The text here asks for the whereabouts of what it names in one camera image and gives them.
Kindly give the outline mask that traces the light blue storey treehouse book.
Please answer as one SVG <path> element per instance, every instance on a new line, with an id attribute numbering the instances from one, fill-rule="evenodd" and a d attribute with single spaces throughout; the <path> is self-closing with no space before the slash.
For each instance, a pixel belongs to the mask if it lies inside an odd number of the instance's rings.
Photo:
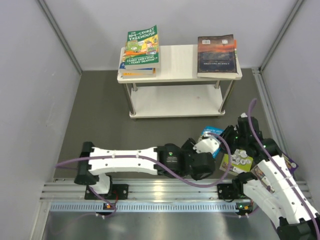
<path id="1" fill-rule="evenodd" d="M 206 126 L 204 129 L 203 129 L 203 131 L 202 131 L 202 133 L 201 133 L 201 135 L 200 135 L 200 137 L 198 138 L 198 142 L 199 141 L 201 141 L 203 138 L 205 138 L 207 135 L 208 135 L 208 133 L 215 133 L 215 134 L 217 134 L 217 135 L 221 135 L 222 133 L 223 133 L 223 129 L 220 129 L 220 128 L 216 128 L 216 127 L 213 127 L 213 126 Z"/>

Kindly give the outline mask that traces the dark tale of cities book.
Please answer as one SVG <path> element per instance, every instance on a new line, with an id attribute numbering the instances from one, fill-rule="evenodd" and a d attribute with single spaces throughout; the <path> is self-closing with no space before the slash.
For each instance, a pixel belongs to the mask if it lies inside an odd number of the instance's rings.
<path id="1" fill-rule="evenodd" d="M 198 77 L 236 79 L 238 75 L 233 34 L 198 37 Z"/>

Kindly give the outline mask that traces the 130-storey treehouse book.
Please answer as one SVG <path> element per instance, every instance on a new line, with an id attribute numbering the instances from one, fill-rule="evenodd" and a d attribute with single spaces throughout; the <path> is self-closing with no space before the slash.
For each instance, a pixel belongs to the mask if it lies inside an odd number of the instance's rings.
<path id="1" fill-rule="evenodd" d="M 122 72 L 118 75 L 122 79 L 139 79 L 139 78 L 153 78 L 156 76 L 156 69 L 143 70 L 141 72 Z"/>

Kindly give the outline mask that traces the green 104-storey treehouse book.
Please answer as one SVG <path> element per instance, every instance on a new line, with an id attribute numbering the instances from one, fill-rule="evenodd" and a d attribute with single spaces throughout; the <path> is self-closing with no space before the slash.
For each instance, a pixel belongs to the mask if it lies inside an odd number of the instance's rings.
<path id="1" fill-rule="evenodd" d="M 160 68 L 158 26 L 129 31 L 123 56 L 126 70 Z"/>

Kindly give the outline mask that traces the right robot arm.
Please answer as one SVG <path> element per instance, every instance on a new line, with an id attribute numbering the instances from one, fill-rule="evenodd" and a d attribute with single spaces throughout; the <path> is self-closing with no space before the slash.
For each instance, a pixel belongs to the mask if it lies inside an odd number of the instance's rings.
<path id="1" fill-rule="evenodd" d="M 219 198 L 252 200 L 270 219 L 281 240 L 318 240 L 320 213 L 295 181 L 287 157 L 272 138 L 264 138 L 258 120 L 245 113 L 221 134 L 231 154 L 220 169 L 235 175 L 218 185 Z"/>

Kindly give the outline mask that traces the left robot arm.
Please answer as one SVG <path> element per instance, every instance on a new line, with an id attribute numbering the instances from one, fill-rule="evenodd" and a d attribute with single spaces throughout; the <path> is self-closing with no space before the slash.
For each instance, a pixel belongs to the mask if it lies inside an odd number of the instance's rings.
<path id="1" fill-rule="evenodd" d="M 103 199 L 113 194 L 111 173 L 144 173 L 153 176 L 198 181 L 211 176 L 216 167 L 213 154 L 220 142 L 207 137 L 198 142 L 189 138 L 181 147 L 166 143 L 137 150 L 109 150 L 87 141 L 82 145 L 74 183 L 89 186 Z"/>

